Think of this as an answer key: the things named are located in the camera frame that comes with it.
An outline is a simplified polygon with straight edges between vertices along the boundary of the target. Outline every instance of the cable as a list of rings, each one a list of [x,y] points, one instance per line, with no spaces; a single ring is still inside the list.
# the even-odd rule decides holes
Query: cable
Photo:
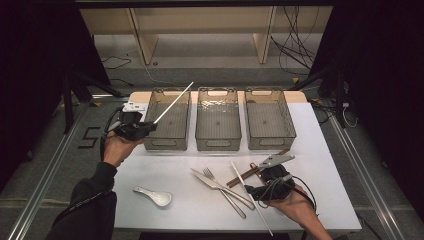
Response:
[[[310,67],[306,64],[306,63],[302,63],[299,59],[297,59],[297,58],[295,58],[293,55],[291,55],[290,53],[288,53],[284,48],[287,48],[286,46],[284,46],[284,45],[281,45],[281,44],[279,44],[279,43],[277,43],[275,40],[274,40],[274,38],[271,36],[271,40],[274,42],[274,44],[277,46],[277,48],[280,50],[280,58],[281,58],[281,53],[284,53],[284,54],[286,54],[287,56],[289,56],[290,58],[292,58],[293,60],[295,60],[296,62],[298,62],[300,65],[302,65],[302,66],[304,66],[305,68],[307,68],[307,69],[310,69]]]
[[[121,82],[123,82],[123,83],[128,84],[128,85],[129,85],[129,86],[131,86],[131,87],[134,87],[134,84],[129,83],[129,82],[127,82],[127,81],[125,81],[125,80],[123,80],[123,79],[120,79],[120,78],[111,78],[111,79],[109,79],[109,80],[111,80],[111,81],[121,81]]]
[[[383,238],[381,238],[380,237],[380,235],[378,235],[378,233],[377,233],[377,231],[375,231],[372,227],[371,227],[371,225],[367,222],[367,221],[365,221],[365,219],[361,216],[361,215],[359,215],[359,213],[357,213],[356,211],[355,211],[355,213],[356,213],[356,216],[359,218],[359,220],[361,220],[363,223],[364,223],[364,225],[365,226],[367,226],[370,230],[371,230],[371,232],[379,239],[379,240],[383,240]]]
[[[149,76],[149,78],[152,82],[165,83],[165,84],[169,84],[169,85],[177,86],[177,87],[184,87],[183,85],[178,85],[178,84],[174,84],[174,83],[167,82],[167,81],[160,81],[160,80],[153,79],[152,76],[150,75],[149,69],[147,69],[147,67],[146,67],[146,64],[141,64],[141,65],[143,65],[144,69],[146,69],[147,75]]]
[[[314,24],[312,25],[311,29],[309,30],[308,36],[305,38],[305,40],[303,40],[303,43],[305,43],[306,40],[308,40],[309,36],[311,36],[312,30],[315,28],[315,24],[317,23],[318,15],[319,15],[319,6],[317,8],[317,14],[315,15]]]
[[[100,136],[100,160],[103,161],[104,158],[104,151],[105,151],[105,147],[106,147],[106,138],[107,138],[107,134],[109,133],[109,127],[110,127],[110,123],[113,120],[113,117],[116,115],[116,113],[122,111],[122,109],[124,108],[124,105],[119,106],[117,108],[115,108],[115,110],[112,112],[112,114],[109,116],[109,119],[105,125],[105,128],[103,130],[102,135]]]
[[[127,62],[125,62],[125,63],[123,63],[121,65],[118,65],[116,67],[113,67],[113,68],[111,68],[111,67],[105,67],[106,69],[117,69],[117,68],[120,68],[122,66],[125,66],[125,65],[127,65],[128,63],[131,62],[131,59],[129,59],[129,58],[120,58],[120,57],[110,56],[110,57],[106,58],[105,60],[102,60],[102,63],[107,62],[107,61],[109,61],[109,59],[112,59],[112,58],[116,58],[116,59],[119,59],[119,60],[125,60]]]
[[[311,106],[312,106],[313,109],[320,110],[323,113],[325,113],[326,118],[324,120],[322,120],[322,121],[318,121],[318,123],[319,123],[320,126],[322,124],[328,122],[328,120],[330,119],[330,117],[333,116],[333,113],[336,112],[335,107],[323,106],[323,105],[319,104],[317,101],[315,101],[313,99],[307,99],[307,101],[311,104]]]
[[[297,26],[297,19],[298,19],[298,16],[299,16],[299,7],[297,6],[297,7],[295,7],[294,8],[294,11],[292,12],[292,19],[294,18],[294,20],[292,20],[291,18],[290,18],[290,16],[289,16],[289,14],[287,13],[287,9],[285,8],[285,7],[283,7],[283,9],[284,9],[284,13],[286,14],[286,17],[287,17],[287,20],[289,21],[289,24],[290,24],[290,32],[289,32],[289,36],[287,37],[287,39],[286,39],[286,41],[284,42],[284,44],[283,44],[283,46],[285,46],[286,44],[287,44],[287,42],[288,42],[288,40],[289,39],[292,39],[292,43],[294,42],[294,43],[296,43],[297,45],[298,45],[298,48],[299,48],[299,52],[300,53],[302,53],[302,50],[304,51],[304,53],[302,53],[302,54],[300,54],[300,56],[302,57],[302,60],[304,61],[304,64],[305,65],[307,65],[307,63],[306,63],[306,61],[305,61],[305,59],[304,59],[304,56],[307,56],[308,58],[309,58],[309,60],[311,61],[311,62],[313,62],[313,59],[312,59],[312,57],[309,55],[309,53],[310,54],[312,54],[312,55],[315,55],[315,53],[313,53],[312,51],[310,51],[310,50],[308,50],[304,45],[303,45],[303,43],[306,41],[306,39],[307,38],[309,38],[309,35],[308,35],[308,37],[304,40],[304,41],[301,41],[300,40],[300,37],[299,37],[299,32],[298,32],[298,26]],[[319,13],[319,11],[317,11],[317,15],[316,15],[316,17],[315,17],[315,21],[314,21],[314,24],[313,24],[313,26],[312,26],[312,28],[310,29],[310,33],[313,31],[313,28],[315,27],[315,24],[316,24],[316,20],[318,19],[318,13]]]
[[[350,125],[350,124],[349,124],[349,122],[348,122],[348,121],[347,121],[347,119],[346,119],[346,116],[345,116],[346,108],[347,108],[347,107],[344,107],[344,108],[343,108],[343,118],[344,118],[344,120],[345,120],[346,124],[347,124],[349,127],[356,127],[356,125],[358,125],[358,118],[356,118],[356,120],[355,120],[355,124],[354,124],[354,125]]]
[[[302,179],[300,179],[300,178],[298,178],[298,177],[296,177],[296,176],[293,176],[293,178],[295,178],[295,179],[297,179],[297,180],[299,180],[299,181],[301,181],[302,183],[303,183],[303,185],[308,189],[308,192],[311,194],[311,197],[312,197],[312,200],[307,196],[307,195],[305,195],[305,194],[301,194],[302,196],[306,196],[307,197],[307,199],[309,200],[309,202],[311,203],[311,205],[312,205],[312,207],[314,208],[314,210],[316,211],[317,210],[317,202],[316,202],[316,200],[315,200],[315,197],[314,197],[314,194],[312,193],[312,191],[311,191],[311,189],[308,187],[308,185],[306,185],[306,183],[302,180]]]
[[[283,49],[282,49],[283,51],[284,51],[284,50],[288,50],[288,51],[294,52],[294,53],[299,54],[299,55],[301,55],[301,54],[305,55],[305,54],[304,54],[304,53],[302,53],[302,52],[298,52],[298,51],[296,51],[296,50],[294,50],[294,49],[292,49],[292,48],[286,47],[285,45],[282,45],[282,44],[280,44],[280,43],[276,42],[273,36],[271,36],[271,40],[272,40],[272,41],[274,41],[274,43],[277,45],[277,47],[278,47],[279,49],[280,49],[280,48],[283,48]]]
[[[302,89],[302,91],[303,91],[303,92],[304,92],[304,91],[309,91],[309,90],[312,90],[312,89],[315,89],[315,88],[319,88],[319,86],[310,87],[310,88],[303,88],[303,89]]]

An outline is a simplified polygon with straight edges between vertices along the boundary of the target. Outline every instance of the transparent storage container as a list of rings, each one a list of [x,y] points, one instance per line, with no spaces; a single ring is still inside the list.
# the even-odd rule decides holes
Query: transparent storage container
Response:
[[[199,88],[196,119],[198,151],[238,151],[241,127],[235,88]]]
[[[244,94],[249,149],[290,149],[296,131],[283,90],[251,87]]]
[[[183,91],[184,88],[152,91],[145,121],[155,121]],[[144,139],[146,150],[187,150],[190,109],[190,91],[186,91],[159,120],[156,131]]]

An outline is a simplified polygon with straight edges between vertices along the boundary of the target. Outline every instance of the utensil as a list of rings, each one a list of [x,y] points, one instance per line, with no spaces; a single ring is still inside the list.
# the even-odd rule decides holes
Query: utensil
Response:
[[[245,172],[245,173],[242,173],[240,176],[241,176],[241,178],[243,178],[243,179],[246,179],[246,178],[248,178],[248,177],[250,177],[250,176],[252,176],[253,174],[255,174],[256,172],[260,172],[260,170],[259,170],[259,168],[255,165],[254,167],[252,167],[253,165],[255,165],[254,163],[251,163],[250,164],[250,166],[251,166],[251,169],[249,170],[249,171],[247,171],[247,172]],[[234,187],[235,185],[237,185],[238,183],[240,183],[240,179],[238,178],[238,177],[236,177],[236,178],[234,178],[233,180],[231,180],[231,181],[229,181],[229,182],[227,182],[227,186],[229,187],[229,188],[232,188],[232,187]]]
[[[211,170],[209,170],[209,168],[203,169],[203,173],[205,174],[206,177],[218,183],[218,181],[216,180],[215,176],[212,174]],[[240,217],[245,219],[246,214],[244,214],[244,212],[239,208],[239,206],[237,206],[237,204],[222,189],[219,189],[219,191],[222,193],[222,195],[224,195],[224,197],[228,200],[228,202],[230,202],[231,206],[233,206],[233,208],[240,215]]]
[[[193,170],[194,175],[196,175],[196,177],[198,177],[200,180],[202,180],[205,184],[207,184],[212,189],[221,189],[221,190],[225,191],[226,193],[230,194],[231,196],[235,197],[237,200],[239,200],[240,202],[242,202],[248,208],[250,208],[252,210],[255,209],[255,205],[251,201],[249,201],[246,198],[238,195],[237,193],[231,191],[230,189],[222,186],[221,184],[212,181],[211,179],[209,179],[205,175],[201,174],[197,170],[194,170],[193,168],[191,170]]]
[[[153,192],[142,187],[134,187],[134,192],[143,193],[150,197],[158,206],[164,207],[171,202],[171,194],[168,192]]]
[[[171,105],[168,106],[167,109],[165,109],[165,111],[163,111],[163,113],[156,119],[156,121],[153,124],[156,124],[159,122],[159,120],[165,115],[165,113],[167,113],[169,111],[169,109],[171,109],[171,107],[178,101],[178,99],[180,99],[184,93],[191,87],[191,85],[193,85],[194,82],[191,82],[190,85],[188,85],[188,87],[186,87],[186,89],[184,89],[184,91],[182,91],[180,93],[180,95],[171,103]]]
[[[237,177],[240,179],[240,182],[241,182],[243,185],[245,185],[245,184],[244,184],[244,181],[243,181],[243,178],[241,178],[240,173],[238,172],[238,170],[237,170],[237,168],[236,168],[236,165],[234,165],[234,163],[233,163],[233,162],[231,162],[231,165],[233,166],[233,169],[234,169],[234,171],[236,172]],[[249,194],[249,197],[250,197],[250,199],[252,199],[253,203],[255,204],[256,210],[258,211],[259,216],[260,216],[260,217],[261,217],[261,219],[262,219],[262,222],[265,224],[266,228],[268,228],[269,233],[271,234],[271,236],[274,236],[274,234],[272,234],[272,231],[271,231],[271,229],[269,228],[268,223],[266,222],[266,220],[265,220],[264,216],[262,215],[262,213],[261,213],[261,211],[259,210],[259,208],[256,206],[256,202],[255,202],[255,200],[253,200],[252,195],[250,195],[250,194]]]

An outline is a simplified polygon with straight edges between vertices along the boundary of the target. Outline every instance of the fork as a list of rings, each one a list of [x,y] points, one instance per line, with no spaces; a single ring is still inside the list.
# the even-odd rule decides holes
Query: fork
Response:
[[[203,169],[203,173],[210,180],[218,183],[217,180],[216,180],[216,178],[215,178],[215,176],[212,174],[212,172],[211,172],[211,170],[209,170],[209,168]],[[245,219],[246,218],[246,214],[244,214],[244,212],[239,208],[239,206],[237,206],[237,204],[223,190],[219,189],[219,191],[222,193],[222,195],[224,195],[224,197],[228,200],[228,202],[230,202],[231,206],[233,206],[233,208],[240,215],[240,217],[243,218],[243,219]]]

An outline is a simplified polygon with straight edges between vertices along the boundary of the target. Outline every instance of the tabletop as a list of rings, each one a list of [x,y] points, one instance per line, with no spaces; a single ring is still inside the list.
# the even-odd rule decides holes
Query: tabletop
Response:
[[[297,137],[291,150],[286,153],[294,155],[295,159],[283,165],[287,171],[301,178],[309,186],[317,202],[317,213],[326,229],[346,233],[359,231],[361,226],[311,105],[302,100],[290,102],[289,99],[290,97],[288,107]],[[235,200],[247,216],[242,219],[219,191],[212,190],[202,183],[191,170],[193,168],[201,172],[208,167],[217,180],[225,185],[237,177],[231,162],[242,173],[249,169],[250,163],[259,164],[270,154],[277,153],[276,150],[251,151],[247,148],[246,123],[241,107],[243,102],[239,101],[239,104],[242,128],[239,151],[197,151],[194,137],[195,106],[191,109],[186,151],[154,152],[146,151],[142,145],[138,146],[118,169],[115,177],[114,191],[118,195],[115,227],[149,231],[267,231],[256,210],[252,211]],[[256,176],[245,181],[255,187],[262,185]],[[172,201],[165,207],[156,206],[146,196],[133,192],[135,186],[170,192]],[[232,190],[249,198],[240,185]],[[274,208],[259,210],[273,232],[301,230],[298,224]]]

